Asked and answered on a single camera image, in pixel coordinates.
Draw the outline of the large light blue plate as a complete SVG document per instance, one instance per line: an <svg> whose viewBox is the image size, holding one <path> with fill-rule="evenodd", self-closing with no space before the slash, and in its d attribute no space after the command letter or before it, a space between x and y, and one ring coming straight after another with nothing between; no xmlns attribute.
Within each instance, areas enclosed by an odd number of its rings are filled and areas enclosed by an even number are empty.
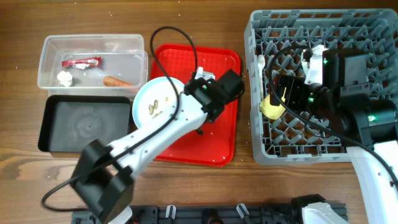
<svg viewBox="0 0 398 224"><path fill-rule="evenodd" d="M139 90L132 103L132 118L137 128L141 128L153 120L149 115L149 105L153 104L155 99L159 100L164 97L169 98L168 107L174 104L177 98L172 84L166 77L155 78Z"/></svg>

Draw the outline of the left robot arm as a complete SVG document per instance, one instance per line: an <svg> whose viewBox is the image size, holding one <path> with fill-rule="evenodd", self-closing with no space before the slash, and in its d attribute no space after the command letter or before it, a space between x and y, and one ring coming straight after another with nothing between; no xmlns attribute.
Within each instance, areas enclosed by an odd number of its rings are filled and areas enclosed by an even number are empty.
<svg viewBox="0 0 398 224"><path fill-rule="evenodd" d="M134 184L144 169L184 135L214 122L226 105L244 92L240 75L228 70L219 79L192 78L178 91L167 79L175 101L133 133L109 143L94 140L81 152L70 184L101 222L126 222Z"/></svg>

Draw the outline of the white tissue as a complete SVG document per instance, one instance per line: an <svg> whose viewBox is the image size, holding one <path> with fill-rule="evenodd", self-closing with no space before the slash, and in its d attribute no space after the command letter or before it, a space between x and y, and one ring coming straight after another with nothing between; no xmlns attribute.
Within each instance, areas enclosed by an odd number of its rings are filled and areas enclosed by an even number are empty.
<svg viewBox="0 0 398 224"><path fill-rule="evenodd" d="M58 80L59 84L61 84L62 86L65 86L65 87L70 87L73 85L73 76L71 75L70 72L61 71L57 75L57 80Z"/></svg>

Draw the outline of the white plastic spoon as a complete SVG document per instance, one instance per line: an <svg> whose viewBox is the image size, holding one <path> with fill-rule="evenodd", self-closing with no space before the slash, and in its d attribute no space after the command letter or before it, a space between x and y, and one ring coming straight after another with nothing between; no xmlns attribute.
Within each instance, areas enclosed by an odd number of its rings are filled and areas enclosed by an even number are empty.
<svg viewBox="0 0 398 224"><path fill-rule="evenodd" d="M258 55L257 56L257 71L259 74L259 91L260 91L260 99L264 99L264 85L263 85L263 69L266 66L266 60L263 55Z"/></svg>

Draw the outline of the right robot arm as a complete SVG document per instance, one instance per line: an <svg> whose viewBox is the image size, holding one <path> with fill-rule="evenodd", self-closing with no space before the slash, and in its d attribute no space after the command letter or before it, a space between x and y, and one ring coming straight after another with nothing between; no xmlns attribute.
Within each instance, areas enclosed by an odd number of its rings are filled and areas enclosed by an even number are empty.
<svg viewBox="0 0 398 224"><path fill-rule="evenodd" d="M271 105L339 138L356 172L368 222L397 223L397 106L370 98L364 52L298 49L316 80L270 73Z"/></svg>

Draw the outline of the peanut shell food scraps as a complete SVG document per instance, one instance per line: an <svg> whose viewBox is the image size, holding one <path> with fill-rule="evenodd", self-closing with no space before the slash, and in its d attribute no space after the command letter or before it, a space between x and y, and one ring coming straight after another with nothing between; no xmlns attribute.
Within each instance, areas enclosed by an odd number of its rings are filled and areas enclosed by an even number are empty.
<svg viewBox="0 0 398 224"><path fill-rule="evenodd" d="M160 115L166 107L168 107L169 98L164 97L163 99L155 99L153 104L149 105L149 115L151 118L155 118Z"/></svg>

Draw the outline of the orange carrot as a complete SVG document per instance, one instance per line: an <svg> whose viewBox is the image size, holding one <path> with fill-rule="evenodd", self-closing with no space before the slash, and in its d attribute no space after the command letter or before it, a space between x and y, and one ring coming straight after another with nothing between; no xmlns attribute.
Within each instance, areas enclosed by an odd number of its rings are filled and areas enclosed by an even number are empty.
<svg viewBox="0 0 398 224"><path fill-rule="evenodd" d="M132 86L130 83L124 82L112 76L105 76L103 78L103 84L105 86Z"/></svg>

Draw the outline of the red snack wrapper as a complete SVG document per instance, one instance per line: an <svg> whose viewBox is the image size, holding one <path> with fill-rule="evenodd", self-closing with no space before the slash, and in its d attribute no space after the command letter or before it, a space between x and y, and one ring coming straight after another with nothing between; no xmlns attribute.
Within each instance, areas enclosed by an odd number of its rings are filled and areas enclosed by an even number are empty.
<svg viewBox="0 0 398 224"><path fill-rule="evenodd" d="M100 64L101 64L101 57L90 57L90 58L62 61L62 67L73 67L81 70L90 67L98 67Z"/></svg>

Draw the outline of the yellow plastic cup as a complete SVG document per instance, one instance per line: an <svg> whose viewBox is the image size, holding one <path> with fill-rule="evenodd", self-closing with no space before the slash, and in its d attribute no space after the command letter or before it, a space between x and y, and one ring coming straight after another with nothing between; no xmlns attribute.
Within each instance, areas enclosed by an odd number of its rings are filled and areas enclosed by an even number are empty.
<svg viewBox="0 0 398 224"><path fill-rule="evenodd" d="M261 101L259 109L265 117L272 120L279 119L285 113L285 108L282 105L279 106L271 105L270 95L267 95Z"/></svg>

